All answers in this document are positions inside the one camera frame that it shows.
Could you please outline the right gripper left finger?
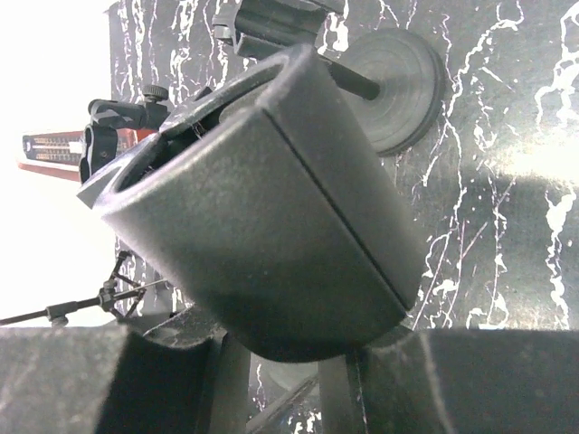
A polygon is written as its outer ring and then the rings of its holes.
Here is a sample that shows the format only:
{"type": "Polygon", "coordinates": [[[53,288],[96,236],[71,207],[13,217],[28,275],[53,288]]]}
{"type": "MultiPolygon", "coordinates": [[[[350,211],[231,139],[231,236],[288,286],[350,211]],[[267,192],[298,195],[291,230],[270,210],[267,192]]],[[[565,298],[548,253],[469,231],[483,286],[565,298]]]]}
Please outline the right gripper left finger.
{"type": "Polygon", "coordinates": [[[242,433],[249,351],[219,329],[5,328],[4,433],[242,433]]]}

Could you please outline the round base stand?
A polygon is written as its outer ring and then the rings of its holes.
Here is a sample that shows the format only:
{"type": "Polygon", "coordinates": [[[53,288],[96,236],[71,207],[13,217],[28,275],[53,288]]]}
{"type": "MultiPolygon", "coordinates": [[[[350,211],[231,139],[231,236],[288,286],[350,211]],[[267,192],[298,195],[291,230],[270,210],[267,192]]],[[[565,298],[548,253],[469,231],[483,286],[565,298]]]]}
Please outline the round base stand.
{"type": "Polygon", "coordinates": [[[187,99],[78,196],[270,360],[366,345],[416,303],[421,226],[306,44],[187,99]]]}

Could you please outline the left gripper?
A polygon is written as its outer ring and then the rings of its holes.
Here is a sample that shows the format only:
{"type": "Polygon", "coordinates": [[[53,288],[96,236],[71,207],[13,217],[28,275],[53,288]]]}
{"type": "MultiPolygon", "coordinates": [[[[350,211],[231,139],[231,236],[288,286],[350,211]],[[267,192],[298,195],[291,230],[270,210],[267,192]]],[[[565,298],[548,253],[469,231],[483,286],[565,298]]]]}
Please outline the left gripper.
{"type": "Polygon", "coordinates": [[[243,58],[265,59],[295,44],[314,44],[329,14],[344,1],[243,0],[224,4],[212,19],[214,37],[243,58]]]}

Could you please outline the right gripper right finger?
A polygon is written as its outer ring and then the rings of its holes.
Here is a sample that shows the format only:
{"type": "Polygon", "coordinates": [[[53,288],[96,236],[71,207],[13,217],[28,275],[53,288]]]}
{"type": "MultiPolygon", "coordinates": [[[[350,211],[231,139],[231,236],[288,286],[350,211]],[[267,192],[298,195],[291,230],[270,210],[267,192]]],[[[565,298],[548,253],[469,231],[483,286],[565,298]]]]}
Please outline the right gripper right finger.
{"type": "Polygon", "coordinates": [[[318,367],[326,433],[575,433],[575,331],[398,329],[318,367]]]}

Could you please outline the black tripod mic stand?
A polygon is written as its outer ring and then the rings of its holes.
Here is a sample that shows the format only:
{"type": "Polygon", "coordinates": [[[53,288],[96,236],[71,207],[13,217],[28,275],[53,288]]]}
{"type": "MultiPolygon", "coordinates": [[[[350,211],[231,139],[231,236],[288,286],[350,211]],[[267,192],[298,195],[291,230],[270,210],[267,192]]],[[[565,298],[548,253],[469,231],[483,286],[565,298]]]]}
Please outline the black tripod mic stand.
{"type": "Polygon", "coordinates": [[[90,123],[83,132],[79,163],[82,184],[116,158],[119,130],[136,131],[138,136],[146,137],[166,120],[169,111],[162,102],[168,101],[168,89],[148,84],[142,88],[142,96],[139,103],[95,99],[89,104],[90,123]]]}

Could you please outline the shock mount tripod stand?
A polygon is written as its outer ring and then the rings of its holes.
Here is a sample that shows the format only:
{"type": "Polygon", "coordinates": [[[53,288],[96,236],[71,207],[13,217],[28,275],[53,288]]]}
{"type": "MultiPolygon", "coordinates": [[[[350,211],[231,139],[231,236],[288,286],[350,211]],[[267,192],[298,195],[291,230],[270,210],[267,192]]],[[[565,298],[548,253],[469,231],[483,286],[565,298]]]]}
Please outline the shock mount tripod stand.
{"type": "Polygon", "coordinates": [[[1,320],[1,326],[11,326],[45,317],[51,323],[52,327],[65,327],[69,324],[67,315],[90,307],[99,307],[103,312],[112,314],[117,320],[130,318],[137,310],[138,304],[144,298],[147,289],[166,282],[166,280],[162,278],[147,284],[140,284],[120,274],[121,266],[130,255],[131,252],[127,250],[122,250],[118,254],[109,278],[102,284],[96,297],[51,305],[41,311],[3,318],[1,320]],[[126,314],[121,314],[116,309],[116,304],[119,301],[130,298],[134,298],[133,304],[126,314]]]}

